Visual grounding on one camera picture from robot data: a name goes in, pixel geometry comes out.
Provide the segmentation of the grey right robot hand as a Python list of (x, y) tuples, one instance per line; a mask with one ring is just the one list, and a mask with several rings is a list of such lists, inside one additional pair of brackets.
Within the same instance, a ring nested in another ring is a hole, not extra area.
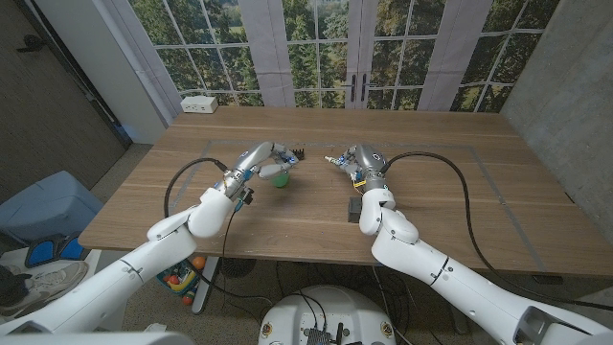
[(373, 146), (355, 145), (337, 158), (326, 156), (325, 159), (343, 171), (355, 187), (382, 188), (386, 183), (383, 172), (386, 158)]

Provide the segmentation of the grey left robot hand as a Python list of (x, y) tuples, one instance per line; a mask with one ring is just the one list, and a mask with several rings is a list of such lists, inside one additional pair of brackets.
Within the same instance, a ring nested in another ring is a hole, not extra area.
[(291, 149), (279, 143), (262, 142), (242, 153), (216, 188), (232, 196), (254, 175), (261, 179), (275, 178), (298, 163), (299, 159)]

